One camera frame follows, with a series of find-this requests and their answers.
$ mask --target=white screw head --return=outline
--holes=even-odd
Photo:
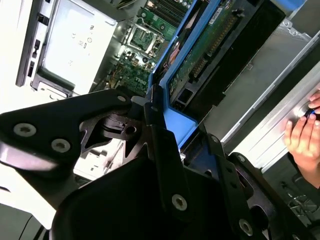
[[[241,230],[247,234],[249,237],[251,237],[254,234],[254,231],[251,227],[251,225],[244,219],[239,220],[239,226]]]
[[[118,99],[121,101],[121,102],[125,102],[126,99],[123,97],[123,96],[118,96]]]
[[[63,154],[63,153],[68,152],[70,150],[71,145],[67,140],[62,139],[62,138],[57,138],[52,141],[51,147],[54,151]]]
[[[187,201],[185,198],[179,194],[174,194],[171,198],[173,206],[180,210],[180,211],[185,211],[187,209]]]
[[[31,137],[36,134],[37,129],[35,126],[29,123],[18,123],[13,127],[13,132],[20,137]]]

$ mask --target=black plastic part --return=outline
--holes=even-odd
[[[38,21],[46,26],[49,25],[50,19],[41,13],[38,14]]]
[[[272,109],[297,85],[298,82],[320,61],[320,40],[296,64],[295,68],[275,87],[252,116],[239,127],[236,134],[224,144],[227,153],[235,147],[270,113]]]
[[[51,240],[240,239],[229,227],[220,185],[211,177],[183,169],[194,206],[191,222],[166,214],[155,165],[139,157],[72,193],[57,210]]]
[[[44,83],[44,84],[62,92],[62,93],[64,93],[67,96],[67,98],[72,97],[73,90],[75,89],[74,85],[70,85],[70,84],[67,84],[66,82],[59,81],[56,78],[38,70],[33,78],[33,81],[31,82],[31,87],[33,87],[34,89],[36,89],[38,91],[42,91],[41,89],[39,89],[40,83]]]
[[[246,181],[246,185],[253,189],[253,195],[247,200],[249,208],[260,206],[268,219],[270,239],[292,239],[293,235],[299,239],[315,240],[303,223],[292,212],[275,190],[267,183],[262,174],[240,153],[233,152],[228,160],[231,161],[239,176]],[[265,218],[258,219],[259,226],[266,225]]]
[[[0,148],[7,148],[7,152],[1,162],[45,177],[68,176],[81,153],[110,141],[105,137],[86,146],[98,121],[111,114],[125,114],[130,107],[130,99],[110,89],[3,113]],[[36,133],[30,137],[15,134],[14,127],[20,123],[33,125]],[[68,141],[70,149],[64,153],[53,150],[55,139]]]

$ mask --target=motherboard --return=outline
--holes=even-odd
[[[191,3],[192,0],[147,1],[136,17],[128,20],[118,62],[107,77],[109,88],[116,89],[121,86],[135,95],[146,95],[149,75]],[[163,18],[156,14],[159,11],[168,13]]]
[[[237,23],[238,19],[241,18],[242,11],[234,9],[234,3],[235,1],[233,0],[221,1],[220,6],[216,9],[196,44],[169,82],[169,96],[171,98],[175,98],[179,94],[181,87],[187,82],[192,83],[198,80],[199,74],[215,56],[225,37]],[[187,103],[190,94],[192,93],[185,91],[184,94],[180,95],[179,100]]]

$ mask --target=expansion slot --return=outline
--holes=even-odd
[[[235,2],[234,0],[226,0],[221,3],[175,76],[170,80],[169,96],[171,102],[187,82],[197,81],[202,69],[205,68],[219,49],[219,45],[238,22],[239,11],[233,8]]]
[[[173,0],[157,0],[154,4],[148,3],[147,6],[154,14],[176,28],[188,10],[185,6]]]
[[[222,43],[222,41],[225,39],[229,31],[233,28],[235,23],[237,22],[238,17],[231,15],[226,23],[224,24],[223,29],[221,30],[219,36],[214,40],[212,46],[208,49],[208,52],[206,53],[206,56],[202,56],[201,59],[195,64],[193,70],[191,71],[191,76],[194,78],[197,78],[202,69],[207,64],[208,60],[206,58],[211,58],[214,54],[214,52],[217,50],[219,45]]]

